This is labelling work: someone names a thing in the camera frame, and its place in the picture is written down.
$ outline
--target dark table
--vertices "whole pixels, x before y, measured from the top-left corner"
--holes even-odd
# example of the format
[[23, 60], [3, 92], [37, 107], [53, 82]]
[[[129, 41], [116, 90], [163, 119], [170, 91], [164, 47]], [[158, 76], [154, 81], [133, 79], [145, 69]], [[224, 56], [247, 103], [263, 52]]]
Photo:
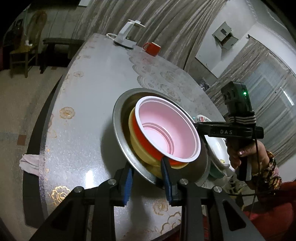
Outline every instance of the dark table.
[[81, 39], [65, 39], [65, 38], [44, 39], [43, 44], [47, 45], [47, 48], [44, 51], [42, 51], [43, 61], [40, 64], [40, 70], [41, 70], [40, 73], [42, 74], [45, 71], [47, 67], [48, 59], [49, 58], [53, 59], [54, 47], [56, 44], [68, 45], [69, 46], [68, 58], [71, 59], [83, 43], [84, 43], [84, 40], [81, 40]]

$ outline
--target metal basin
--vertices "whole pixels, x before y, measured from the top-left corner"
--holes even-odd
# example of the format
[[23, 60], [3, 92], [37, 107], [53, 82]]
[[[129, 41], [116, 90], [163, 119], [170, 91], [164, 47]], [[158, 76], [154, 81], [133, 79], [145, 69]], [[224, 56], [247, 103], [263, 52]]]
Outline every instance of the metal basin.
[[[168, 96], [158, 91], [144, 88], [126, 91], [118, 98], [115, 103], [113, 109], [113, 128], [122, 152], [124, 153], [128, 162], [138, 173], [140, 173], [147, 181], [162, 188], [162, 180], [147, 170], [147, 164], [135, 154], [130, 142], [128, 117], [132, 109], [136, 106], [137, 101], [144, 96], [158, 96], [164, 98], [180, 108], [191, 120], [192, 118]], [[200, 142], [201, 152], [199, 157], [195, 161], [190, 162], [186, 167], [178, 170], [182, 178], [186, 178], [191, 182], [195, 182], [198, 186], [201, 186], [205, 182], [210, 171], [210, 162], [208, 159], [207, 149], [202, 138], [200, 138]]]

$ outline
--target white cable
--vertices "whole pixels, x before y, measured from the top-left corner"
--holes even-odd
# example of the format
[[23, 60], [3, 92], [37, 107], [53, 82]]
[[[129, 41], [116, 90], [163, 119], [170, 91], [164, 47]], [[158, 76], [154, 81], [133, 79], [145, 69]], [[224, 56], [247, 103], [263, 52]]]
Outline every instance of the white cable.
[[114, 39], [117, 37], [117, 35], [116, 35], [116, 34], [113, 34], [113, 33], [108, 33], [108, 34], [106, 34], [106, 36], [107, 36], [109, 39], [112, 39], [112, 40], [114, 40]]

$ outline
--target wooden chair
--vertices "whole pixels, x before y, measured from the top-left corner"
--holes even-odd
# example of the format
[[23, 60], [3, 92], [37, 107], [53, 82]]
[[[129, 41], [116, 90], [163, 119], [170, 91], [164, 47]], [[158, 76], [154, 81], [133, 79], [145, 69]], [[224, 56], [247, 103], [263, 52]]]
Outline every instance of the wooden chair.
[[[25, 45], [25, 39], [23, 38], [18, 49], [10, 52], [10, 75], [13, 77], [13, 64], [21, 64], [25, 63], [25, 77], [28, 77], [28, 64], [35, 57], [35, 65], [37, 65], [38, 61], [38, 47], [42, 29], [46, 23], [47, 15], [43, 10], [38, 10], [31, 18], [28, 26], [27, 26], [27, 36], [26, 40], [29, 40], [29, 44], [32, 46]], [[34, 53], [34, 56], [29, 59], [29, 54]], [[25, 55], [24, 61], [13, 61], [14, 55]]]

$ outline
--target green bowl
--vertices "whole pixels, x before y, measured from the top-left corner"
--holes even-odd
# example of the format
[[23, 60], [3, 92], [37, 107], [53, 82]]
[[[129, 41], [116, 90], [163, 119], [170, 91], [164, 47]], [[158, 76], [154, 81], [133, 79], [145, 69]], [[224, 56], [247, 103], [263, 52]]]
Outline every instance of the green bowl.
[[218, 167], [211, 161], [210, 173], [213, 178], [220, 179], [225, 176], [225, 174], [219, 170]]

